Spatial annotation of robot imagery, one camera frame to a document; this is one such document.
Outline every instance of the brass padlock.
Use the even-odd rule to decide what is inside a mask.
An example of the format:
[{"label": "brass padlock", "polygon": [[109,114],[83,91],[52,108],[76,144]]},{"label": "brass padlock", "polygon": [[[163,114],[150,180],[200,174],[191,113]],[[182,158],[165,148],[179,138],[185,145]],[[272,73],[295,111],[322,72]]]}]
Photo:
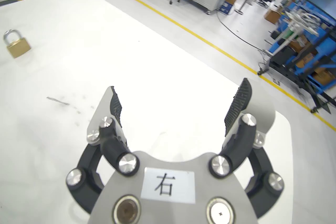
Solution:
[{"label": "brass padlock", "polygon": [[[7,40],[7,36],[12,32],[16,33],[19,39],[13,41],[12,43],[9,43]],[[31,49],[27,40],[24,37],[22,37],[21,33],[16,29],[10,29],[6,31],[5,34],[3,35],[3,40],[7,45],[7,49],[13,58],[19,57],[20,55],[23,55],[24,53],[28,52]]]}]

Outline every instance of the chinese character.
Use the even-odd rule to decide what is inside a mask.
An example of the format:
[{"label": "chinese character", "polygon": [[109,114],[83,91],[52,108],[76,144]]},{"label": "chinese character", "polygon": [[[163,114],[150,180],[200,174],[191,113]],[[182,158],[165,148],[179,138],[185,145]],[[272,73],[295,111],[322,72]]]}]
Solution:
[{"label": "chinese character", "polygon": [[[173,184],[164,184],[164,180],[165,179],[171,179],[171,180],[175,180],[175,177],[167,177],[167,173],[165,173],[165,175],[162,177],[162,176],[157,176],[157,178],[160,178],[162,179],[162,182],[157,186],[157,188],[155,189],[155,191],[159,188],[160,188],[160,195],[162,194],[167,194],[169,196],[171,196],[171,188],[173,187]],[[169,192],[162,192],[162,189],[164,186],[168,186],[169,187]]]}]

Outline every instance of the metal screw cap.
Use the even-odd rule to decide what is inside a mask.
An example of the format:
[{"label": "metal screw cap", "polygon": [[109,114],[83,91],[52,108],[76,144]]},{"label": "metal screw cap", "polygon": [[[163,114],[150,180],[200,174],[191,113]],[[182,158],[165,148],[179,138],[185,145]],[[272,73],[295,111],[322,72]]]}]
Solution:
[{"label": "metal screw cap", "polygon": [[284,180],[277,173],[271,173],[270,174],[269,184],[273,189],[275,189],[277,191],[283,190],[284,186],[285,186]]},{"label": "metal screw cap", "polygon": [[219,176],[226,176],[230,172],[228,160],[222,156],[215,156],[211,160],[212,170]]},{"label": "metal screw cap", "polygon": [[72,169],[66,176],[66,184],[69,186],[74,186],[81,181],[81,178],[82,172],[77,168]]},{"label": "metal screw cap", "polygon": [[265,144],[265,136],[259,132],[256,132],[253,146],[257,149],[261,148]]},{"label": "metal screw cap", "polygon": [[212,199],[207,206],[207,219],[210,224],[232,224],[233,209],[225,199]]},{"label": "metal screw cap", "polygon": [[246,113],[241,118],[244,123],[249,126],[255,126],[257,124],[257,120],[252,114]]},{"label": "metal screw cap", "polygon": [[96,143],[99,140],[99,130],[94,129],[86,135],[86,141],[89,144]]},{"label": "metal screw cap", "polygon": [[134,196],[124,196],[115,204],[113,218],[116,224],[135,224],[139,217],[140,203]]},{"label": "metal screw cap", "polygon": [[101,122],[99,123],[99,127],[106,128],[109,127],[113,122],[113,119],[111,117],[105,116]]},{"label": "metal screw cap", "polygon": [[128,153],[119,160],[119,170],[124,174],[131,173],[136,168],[137,163],[137,157],[131,153]]}]

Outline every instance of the white tabletop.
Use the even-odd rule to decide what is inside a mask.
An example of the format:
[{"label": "white tabletop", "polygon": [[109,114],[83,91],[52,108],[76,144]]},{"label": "white tabletop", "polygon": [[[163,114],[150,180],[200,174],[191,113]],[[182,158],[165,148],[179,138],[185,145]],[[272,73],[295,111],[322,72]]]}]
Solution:
[{"label": "white tabletop", "polygon": [[[86,223],[65,177],[111,85],[131,151],[181,161],[221,150],[238,85],[106,1],[87,2],[25,0],[0,8],[0,33],[18,29],[32,46],[13,59],[0,45],[0,223]],[[285,190],[259,223],[291,224],[291,131],[279,113],[265,150]],[[98,171],[104,183],[113,173],[106,161]],[[250,164],[236,175],[246,186]]]}]

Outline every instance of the smudge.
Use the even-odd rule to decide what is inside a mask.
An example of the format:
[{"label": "smudge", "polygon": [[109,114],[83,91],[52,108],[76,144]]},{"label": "smudge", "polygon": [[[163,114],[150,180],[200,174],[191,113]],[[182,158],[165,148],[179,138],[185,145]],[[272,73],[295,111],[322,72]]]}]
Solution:
[{"label": "smudge", "polygon": [[52,97],[47,97],[47,99],[48,99],[48,100],[51,100],[51,101],[54,101],[54,102],[58,102],[58,103],[60,103],[60,104],[66,105],[66,106],[70,105],[69,103],[61,102],[60,100],[57,100],[57,99],[52,98]]}]

